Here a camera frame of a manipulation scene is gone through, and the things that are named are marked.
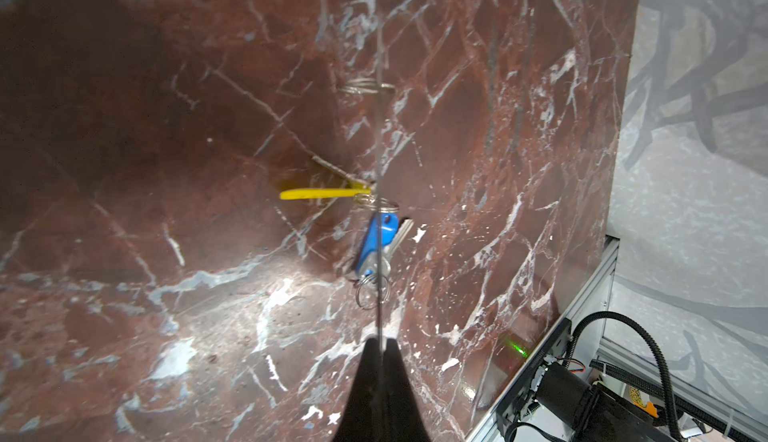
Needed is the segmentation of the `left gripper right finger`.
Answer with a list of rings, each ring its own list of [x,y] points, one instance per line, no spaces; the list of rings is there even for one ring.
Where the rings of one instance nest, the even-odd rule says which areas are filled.
[[[386,338],[380,375],[380,440],[430,441],[395,339]]]

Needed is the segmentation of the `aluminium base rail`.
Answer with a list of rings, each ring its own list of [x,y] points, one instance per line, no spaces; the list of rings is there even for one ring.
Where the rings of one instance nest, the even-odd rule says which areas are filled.
[[[533,399],[533,387],[543,376],[544,363],[556,362],[567,352],[569,337],[586,316],[607,309],[610,305],[615,267],[618,260],[619,240],[608,237],[597,269],[586,285],[579,291],[568,309],[555,326],[536,347],[525,349],[512,342],[507,347],[523,357],[523,366],[503,394],[486,407],[475,427],[466,437],[468,441],[501,441],[506,426],[515,416],[531,423],[544,432],[560,439],[569,439],[572,430],[546,408],[537,405]]]

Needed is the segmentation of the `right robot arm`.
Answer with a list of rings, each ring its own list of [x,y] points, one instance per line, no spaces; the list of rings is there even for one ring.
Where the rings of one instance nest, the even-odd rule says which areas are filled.
[[[535,399],[573,431],[572,441],[673,441],[650,415],[559,364],[545,369]]]

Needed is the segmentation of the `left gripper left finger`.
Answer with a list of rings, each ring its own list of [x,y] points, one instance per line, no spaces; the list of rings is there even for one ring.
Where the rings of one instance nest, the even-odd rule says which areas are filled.
[[[369,338],[363,347],[346,407],[333,441],[378,441],[381,432],[379,407],[380,341]]]

